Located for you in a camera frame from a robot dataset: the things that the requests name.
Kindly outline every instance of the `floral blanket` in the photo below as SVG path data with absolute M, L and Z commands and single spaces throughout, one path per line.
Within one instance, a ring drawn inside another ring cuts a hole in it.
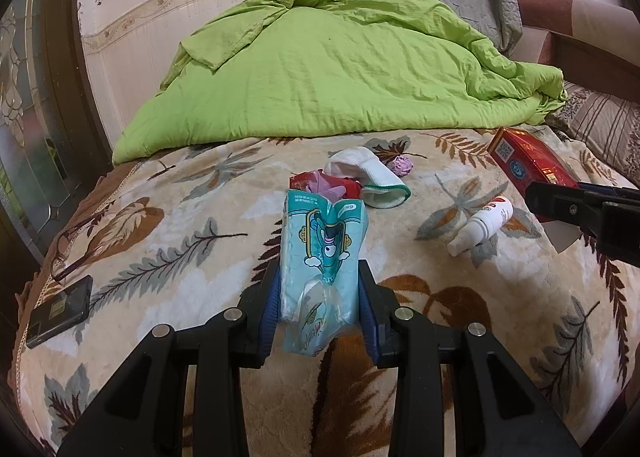
M 562 142 L 546 126 L 526 129 L 579 179 L 630 186 L 581 142 Z M 584 443 L 634 369 L 640 270 L 602 256 L 589 238 L 558 255 L 487 156 L 494 132 L 252 138 L 138 163 L 54 265 L 59 271 L 83 259 L 64 285 L 92 275 L 89 319 L 34 349 L 25 348 L 24 334 L 19 341 L 13 377 L 29 428 L 55 452 L 154 325 L 184 329 L 235 305 L 280 252 L 289 177 L 324 166 L 343 148 L 364 145 L 382 161 L 405 154 L 415 163 L 404 178 L 410 199 L 398 208 L 369 209 L 360 258 L 369 261 L 376 280 L 436 323 L 480 321 L 491 329 Z M 489 241 L 453 259 L 447 242 L 498 194 L 513 200 L 513 217 Z M 49 278 L 36 303 L 60 289 Z M 241 373 L 252 455 L 386 455 L 395 371 L 372 368 L 359 336 L 335 340 L 316 358 L 284 353 L 281 344 L 279 329 L 265 366 Z M 447 454 L 453 455 L 446 367 L 443 384 Z M 188 395 L 185 455 L 192 408 Z

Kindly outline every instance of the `silver screw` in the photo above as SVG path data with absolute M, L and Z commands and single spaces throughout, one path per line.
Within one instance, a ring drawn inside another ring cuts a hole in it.
M 242 310 L 238 309 L 238 307 L 232 307 L 231 309 L 227 309 L 223 316 L 225 317 L 225 320 L 235 322 L 242 318 Z
M 467 327 L 466 329 L 473 336 L 484 336 L 486 334 L 486 327 L 478 322 L 470 323 L 469 327 Z
M 156 338 L 164 338 L 169 334 L 169 331 L 169 326 L 166 323 L 159 323 L 151 329 L 151 334 Z
M 414 312 L 408 307 L 398 307 L 394 314 L 398 320 L 411 320 L 414 317 Z

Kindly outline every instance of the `blue gripper pad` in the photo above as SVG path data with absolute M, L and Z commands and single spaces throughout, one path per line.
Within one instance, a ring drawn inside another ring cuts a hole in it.
M 378 338 L 378 325 L 373 316 L 373 310 L 369 297 L 365 291 L 362 275 L 358 272 L 358 302 L 360 306 L 360 328 L 367 350 L 367 355 L 374 365 L 378 365 L 380 359 L 380 339 Z
M 280 318 L 280 265 L 273 275 L 269 297 L 258 326 L 258 355 L 266 358 L 271 353 L 276 325 Z

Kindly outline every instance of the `green blanket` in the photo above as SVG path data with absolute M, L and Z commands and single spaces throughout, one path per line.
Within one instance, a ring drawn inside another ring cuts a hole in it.
M 512 62 L 437 0 L 245 0 L 180 44 L 113 162 L 251 136 L 538 124 L 562 72 Z

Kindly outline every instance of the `smartphone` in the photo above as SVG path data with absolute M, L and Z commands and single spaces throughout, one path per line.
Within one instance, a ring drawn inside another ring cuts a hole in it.
M 56 334 L 84 322 L 89 316 L 93 284 L 94 279 L 86 275 L 37 306 L 29 318 L 27 347 L 33 349 Z

